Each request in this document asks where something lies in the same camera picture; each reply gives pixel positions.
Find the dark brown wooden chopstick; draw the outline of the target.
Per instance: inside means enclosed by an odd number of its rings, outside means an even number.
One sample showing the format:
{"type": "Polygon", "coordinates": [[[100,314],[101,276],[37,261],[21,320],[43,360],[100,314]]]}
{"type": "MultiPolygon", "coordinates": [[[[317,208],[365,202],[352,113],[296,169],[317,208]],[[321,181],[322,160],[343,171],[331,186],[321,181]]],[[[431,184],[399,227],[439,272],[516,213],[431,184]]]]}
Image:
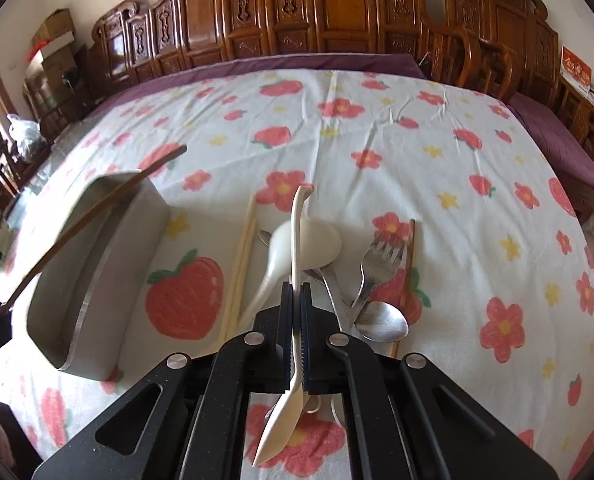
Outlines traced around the dark brown wooden chopstick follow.
{"type": "Polygon", "coordinates": [[[182,154],[187,151],[187,147],[185,145],[181,145],[178,148],[170,151],[169,153],[161,156],[159,159],[156,159],[155,162],[152,162],[151,165],[147,166],[144,170],[141,170],[138,174],[134,174],[131,178],[129,178],[126,182],[122,183],[121,185],[114,188],[113,191],[109,192],[105,195],[102,200],[97,202],[92,208],[90,208],[85,214],[83,214],[73,226],[71,226],[63,235],[58,237],[55,240],[55,243],[44,253],[44,255],[37,261],[37,263],[26,273],[24,278],[20,281],[20,284],[17,285],[17,288],[14,289],[12,295],[9,296],[9,299],[6,300],[4,304],[0,306],[0,314],[4,315],[12,309],[15,304],[17,298],[24,292],[26,287],[30,284],[30,282],[34,279],[36,275],[41,273],[49,263],[49,261],[54,258],[65,246],[66,244],[72,240],[75,236],[77,236],[86,226],[88,226],[97,216],[102,214],[102,212],[108,208],[109,206],[114,205],[114,203],[122,198],[126,193],[131,191],[137,185],[139,185],[142,181],[148,179],[149,177],[154,174],[163,166],[166,166],[168,162],[172,162],[182,154]]]}

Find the red calendar card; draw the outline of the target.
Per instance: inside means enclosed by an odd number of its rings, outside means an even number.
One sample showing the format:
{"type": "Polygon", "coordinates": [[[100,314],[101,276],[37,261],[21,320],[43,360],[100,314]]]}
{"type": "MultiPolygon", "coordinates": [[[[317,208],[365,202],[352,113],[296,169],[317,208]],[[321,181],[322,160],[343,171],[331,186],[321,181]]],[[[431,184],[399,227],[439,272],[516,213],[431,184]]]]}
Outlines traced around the red calendar card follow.
{"type": "Polygon", "coordinates": [[[562,46],[562,74],[585,92],[591,89],[592,68],[566,46],[562,46]]]}

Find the cardboard boxes stack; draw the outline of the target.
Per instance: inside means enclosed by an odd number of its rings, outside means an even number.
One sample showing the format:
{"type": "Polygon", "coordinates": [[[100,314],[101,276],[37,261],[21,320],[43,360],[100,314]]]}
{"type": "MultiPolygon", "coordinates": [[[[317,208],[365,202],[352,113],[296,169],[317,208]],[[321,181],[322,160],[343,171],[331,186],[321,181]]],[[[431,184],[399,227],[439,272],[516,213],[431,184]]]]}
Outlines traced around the cardboard boxes stack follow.
{"type": "Polygon", "coordinates": [[[30,88],[62,86],[63,75],[77,69],[74,58],[75,24],[70,10],[58,9],[50,14],[32,36],[25,70],[30,88]]]}

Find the grey metal utensil box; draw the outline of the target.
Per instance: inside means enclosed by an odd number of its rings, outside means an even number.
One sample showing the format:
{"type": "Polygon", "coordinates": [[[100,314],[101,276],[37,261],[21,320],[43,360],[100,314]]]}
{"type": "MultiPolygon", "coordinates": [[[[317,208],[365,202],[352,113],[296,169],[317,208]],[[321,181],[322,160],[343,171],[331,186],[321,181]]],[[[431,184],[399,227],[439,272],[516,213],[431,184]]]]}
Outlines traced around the grey metal utensil box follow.
{"type": "Polygon", "coordinates": [[[60,372],[111,375],[170,208],[151,180],[85,226],[40,273],[26,328],[60,372]]]}

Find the steel fork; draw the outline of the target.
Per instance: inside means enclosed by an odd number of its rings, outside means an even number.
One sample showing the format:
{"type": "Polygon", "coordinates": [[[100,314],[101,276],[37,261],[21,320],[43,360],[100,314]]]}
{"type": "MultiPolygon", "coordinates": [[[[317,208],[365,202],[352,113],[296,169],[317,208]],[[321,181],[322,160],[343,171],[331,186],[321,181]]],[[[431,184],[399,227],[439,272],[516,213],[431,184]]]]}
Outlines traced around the steel fork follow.
{"type": "Polygon", "coordinates": [[[404,243],[393,243],[391,237],[374,238],[360,263],[360,287],[353,300],[348,320],[353,324],[369,302],[374,290],[389,282],[402,266],[407,252],[404,243]]]}

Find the small steel spoon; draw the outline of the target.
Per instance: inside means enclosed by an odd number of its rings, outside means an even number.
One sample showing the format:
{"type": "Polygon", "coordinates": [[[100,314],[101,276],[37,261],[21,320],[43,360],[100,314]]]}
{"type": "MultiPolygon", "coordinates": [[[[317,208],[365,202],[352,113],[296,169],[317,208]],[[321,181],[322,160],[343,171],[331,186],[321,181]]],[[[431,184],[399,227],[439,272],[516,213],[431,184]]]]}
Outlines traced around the small steel spoon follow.
{"type": "MultiPolygon", "coordinates": [[[[320,269],[306,270],[306,274],[311,280],[324,287],[320,269]]],[[[345,297],[344,302],[350,310],[350,304],[347,303],[345,297]]],[[[391,344],[408,336],[408,333],[409,324],[407,327],[407,322],[404,321],[403,314],[398,308],[385,302],[372,301],[365,306],[359,318],[351,324],[349,335],[360,336],[378,344],[391,344]]]]}

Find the large steel spoon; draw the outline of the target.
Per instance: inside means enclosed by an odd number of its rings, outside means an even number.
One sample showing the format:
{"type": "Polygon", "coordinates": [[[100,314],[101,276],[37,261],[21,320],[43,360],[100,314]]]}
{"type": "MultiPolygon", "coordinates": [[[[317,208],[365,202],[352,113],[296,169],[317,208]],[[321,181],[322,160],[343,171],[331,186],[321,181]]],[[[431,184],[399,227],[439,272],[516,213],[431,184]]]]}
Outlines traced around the large steel spoon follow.
{"type": "Polygon", "coordinates": [[[321,396],[332,418],[346,426],[344,394],[348,391],[346,366],[349,336],[338,326],[335,314],[308,296],[300,301],[303,385],[311,396],[321,396]]]}

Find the floral white tablecloth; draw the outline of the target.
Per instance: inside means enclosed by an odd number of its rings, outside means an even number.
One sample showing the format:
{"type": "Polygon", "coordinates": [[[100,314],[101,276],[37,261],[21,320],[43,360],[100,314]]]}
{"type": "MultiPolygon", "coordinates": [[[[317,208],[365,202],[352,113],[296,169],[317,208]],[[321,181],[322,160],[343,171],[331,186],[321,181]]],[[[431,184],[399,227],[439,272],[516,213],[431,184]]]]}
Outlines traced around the floral white tablecloth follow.
{"type": "Polygon", "coordinates": [[[373,238],[415,242],[400,352],[425,354],[570,479],[594,451],[594,262],[544,155],[490,96],[393,75],[262,70],[153,89],[92,119],[29,201],[0,299],[53,243],[84,187],[143,169],[171,216],[139,280],[117,364],[101,379],[57,370],[29,338],[30,297],[0,351],[0,402],[49,457],[173,352],[215,351],[248,221],[335,226],[344,293],[373,238]]]}

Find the purple seat cushion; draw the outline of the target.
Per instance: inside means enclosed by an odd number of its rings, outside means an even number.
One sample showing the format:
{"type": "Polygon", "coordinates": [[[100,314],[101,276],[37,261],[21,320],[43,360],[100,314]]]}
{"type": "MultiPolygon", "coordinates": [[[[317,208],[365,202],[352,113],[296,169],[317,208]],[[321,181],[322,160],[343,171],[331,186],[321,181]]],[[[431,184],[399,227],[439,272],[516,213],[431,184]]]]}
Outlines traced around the purple seat cushion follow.
{"type": "Polygon", "coordinates": [[[572,133],[545,105],[516,92],[507,107],[536,142],[556,172],[594,188],[594,162],[572,133]]]}

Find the carved wooden sofa bench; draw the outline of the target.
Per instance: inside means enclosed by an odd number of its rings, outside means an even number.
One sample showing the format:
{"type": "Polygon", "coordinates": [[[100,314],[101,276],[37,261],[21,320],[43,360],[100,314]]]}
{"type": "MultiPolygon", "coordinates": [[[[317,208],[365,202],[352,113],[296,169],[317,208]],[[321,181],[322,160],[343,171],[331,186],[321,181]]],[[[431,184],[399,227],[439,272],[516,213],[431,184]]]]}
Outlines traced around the carved wooden sofa bench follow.
{"type": "Polygon", "coordinates": [[[408,54],[437,82],[466,87],[481,50],[435,24],[426,0],[125,0],[96,21],[82,58],[99,96],[199,66],[304,53],[408,54]]]}

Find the light bamboo chopstick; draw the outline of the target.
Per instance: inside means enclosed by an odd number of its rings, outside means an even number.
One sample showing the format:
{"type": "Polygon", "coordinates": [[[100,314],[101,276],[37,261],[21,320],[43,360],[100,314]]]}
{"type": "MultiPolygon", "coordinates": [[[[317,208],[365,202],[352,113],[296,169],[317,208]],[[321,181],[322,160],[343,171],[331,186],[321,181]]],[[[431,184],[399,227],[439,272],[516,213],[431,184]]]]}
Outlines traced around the light bamboo chopstick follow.
{"type": "Polygon", "coordinates": [[[239,319],[239,305],[241,304],[241,292],[239,291],[239,284],[241,284],[241,276],[245,272],[247,266],[247,247],[249,246],[249,234],[251,233],[251,230],[254,229],[255,203],[255,196],[250,195],[245,214],[245,221],[233,261],[231,282],[229,286],[227,286],[227,298],[225,298],[223,315],[217,339],[218,348],[220,348],[228,339],[232,337],[232,330],[235,329],[236,322],[239,319]]]}
{"type": "Polygon", "coordinates": [[[220,332],[220,342],[223,344],[230,339],[236,332],[239,315],[241,314],[241,304],[243,289],[247,275],[251,242],[255,231],[255,215],[253,211],[247,214],[244,224],[243,234],[237,246],[235,255],[235,272],[233,281],[227,292],[227,307],[225,307],[223,322],[220,332]]]}

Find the steel table knife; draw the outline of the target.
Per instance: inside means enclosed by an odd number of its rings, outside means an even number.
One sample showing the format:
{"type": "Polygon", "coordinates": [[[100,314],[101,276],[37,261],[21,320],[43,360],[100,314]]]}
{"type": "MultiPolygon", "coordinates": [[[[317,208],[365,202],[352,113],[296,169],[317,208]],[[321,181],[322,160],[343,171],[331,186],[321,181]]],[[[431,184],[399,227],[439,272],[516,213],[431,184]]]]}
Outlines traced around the steel table knife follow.
{"type": "Polygon", "coordinates": [[[329,295],[329,301],[331,302],[333,311],[336,315],[339,329],[345,334],[350,334],[351,324],[348,318],[349,309],[344,302],[344,297],[339,287],[333,263],[323,266],[323,268],[320,269],[320,273],[326,292],[329,295]]]}

